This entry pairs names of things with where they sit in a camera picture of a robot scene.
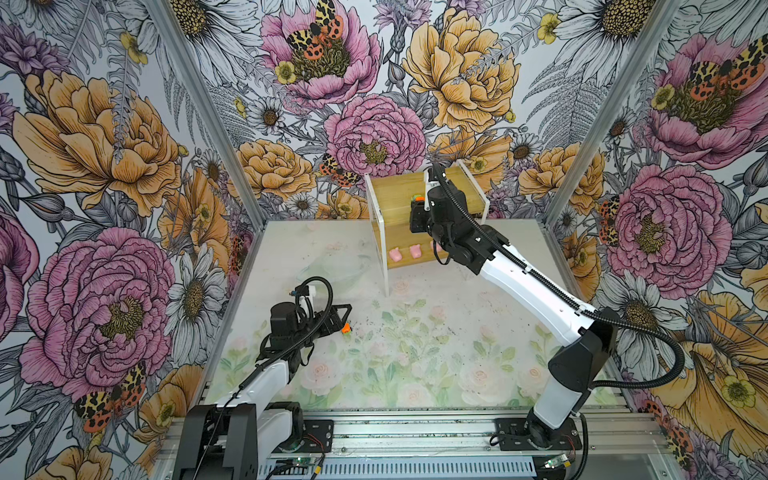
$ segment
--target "floral table mat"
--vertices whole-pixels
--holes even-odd
[[[535,220],[493,220],[537,268],[562,278]],[[533,405],[559,345],[516,300],[465,267],[381,266],[367,221],[270,222],[207,395],[224,396],[253,368],[270,308],[309,276],[351,303],[350,334],[316,341],[280,399],[304,409],[471,408]],[[317,305],[325,305],[319,287]],[[590,404],[622,402],[608,389]]]

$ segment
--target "floral tabletop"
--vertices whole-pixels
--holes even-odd
[[[491,224],[562,284],[535,220]],[[312,275],[331,282],[334,303],[353,305],[353,331],[316,341],[281,399],[310,410],[516,407],[533,405],[544,388],[546,362],[559,345],[498,287],[454,263],[431,262],[390,270],[384,297],[369,222],[270,222],[209,400],[250,373],[271,306],[290,300],[289,291]],[[588,403],[620,401],[599,389]]]

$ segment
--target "pink peony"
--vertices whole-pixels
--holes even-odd
[[[35,241],[10,215],[0,212],[0,340],[16,324],[24,303],[24,284],[40,262]]]
[[[342,103],[360,92],[370,91],[376,83],[381,56],[377,35],[368,36],[368,30],[360,24],[360,18],[354,8],[348,13],[340,2],[334,2],[334,5],[336,14],[343,21],[341,48],[349,54],[349,64],[343,68],[342,75],[337,74],[337,65],[334,70],[336,73],[324,74],[319,78],[302,79],[297,76],[296,80],[293,80],[293,77],[283,80],[300,108],[322,108],[323,105]],[[291,68],[296,67],[293,65],[293,49],[288,45],[286,38],[295,31],[308,30],[310,23],[315,21],[315,11],[313,6],[306,14],[297,10],[291,17],[281,11],[280,16],[267,15],[262,19],[262,49],[266,51],[262,59],[265,66],[274,69],[281,65],[280,62],[289,62]],[[339,53],[339,57],[345,56],[340,52],[335,53]],[[325,59],[315,62],[320,65]]]
[[[344,170],[388,177],[416,170],[424,160],[422,122],[413,110],[387,97],[353,98],[325,127],[328,153]]]
[[[643,167],[619,196],[617,247],[608,262],[629,270],[676,300],[706,285],[728,255],[733,233],[715,180],[690,165]]]
[[[110,391],[139,362],[160,368],[170,351],[163,334],[174,268],[135,230],[113,227],[48,259],[29,289],[22,378],[63,387],[73,399]]]
[[[730,45],[730,38],[718,45],[715,35],[708,40],[694,35],[683,45],[667,63],[668,71],[656,78],[657,93],[650,117],[634,130],[639,144],[663,151],[676,161],[697,162],[713,170],[732,163],[765,138],[768,75],[742,91],[718,89],[705,101],[695,101],[690,96],[691,65],[699,61],[722,65],[741,53],[748,43]]]

